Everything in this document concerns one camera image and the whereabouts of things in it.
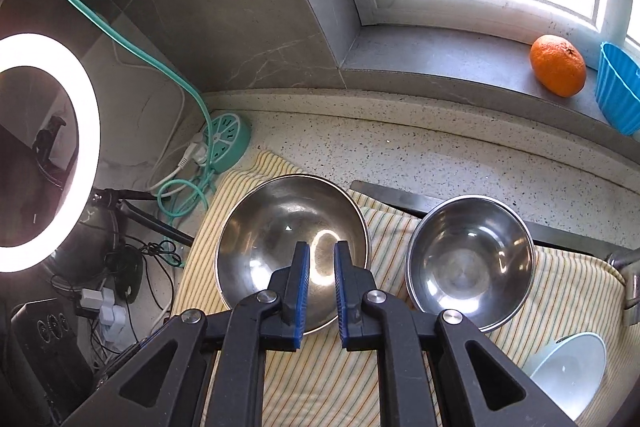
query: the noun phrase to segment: large metal bowl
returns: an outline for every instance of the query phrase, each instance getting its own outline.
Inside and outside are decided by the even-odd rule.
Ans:
[[[297,241],[311,250],[306,331],[337,317],[334,245],[349,242],[356,266],[367,266],[369,233],[358,206],[332,182],[310,174],[269,180],[231,211],[216,251],[216,279],[226,305],[264,290],[271,274],[289,266]]]
[[[420,222],[404,274],[421,311],[455,309],[492,331],[524,304],[533,268],[533,240],[515,212],[492,198],[460,196]]]

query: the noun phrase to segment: orange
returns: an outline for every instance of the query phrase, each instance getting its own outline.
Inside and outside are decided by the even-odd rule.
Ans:
[[[529,60],[540,84],[558,96],[573,96],[584,87],[587,67],[567,39],[542,35],[533,43]]]

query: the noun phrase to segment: striped cloth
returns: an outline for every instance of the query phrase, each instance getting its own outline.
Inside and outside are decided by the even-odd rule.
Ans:
[[[225,309],[216,288],[216,242],[233,206],[260,183],[302,172],[270,152],[248,170],[230,170],[218,184],[196,235],[175,312]],[[357,192],[371,237],[371,271],[378,287],[409,302],[404,255],[418,219]],[[604,427],[640,375],[640,325],[622,324],[623,280],[603,261],[577,253],[536,248],[534,284],[523,308],[489,334],[520,367],[545,344],[572,333],[594,331],[607,344],[607,370],[598,394],[578,418],[580,427]],[[268,352],[262,424],[267,427],[367,427],[380,425],[374,352],[340,348],[334,323],[303,339],[296,353]]]

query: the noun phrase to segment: glowing white ring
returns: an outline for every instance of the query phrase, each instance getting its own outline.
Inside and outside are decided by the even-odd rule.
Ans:
[[[49,226],[28,243],[0,247],[2,272],[24,270],[39,263],[65,240],[91,193],[100,152],[98,104],[91,81],[76,56],[54,39],[23,33],[0,41],[0,73],[18,66],[46,71],[65,89],[78,122],[78,159]]]

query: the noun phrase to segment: blue silicone cup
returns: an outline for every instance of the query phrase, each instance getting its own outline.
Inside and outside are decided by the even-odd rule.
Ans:
[[[603,42],[596,83],[596,102],[620,133],[640,129],[640,68],[615,44]]]

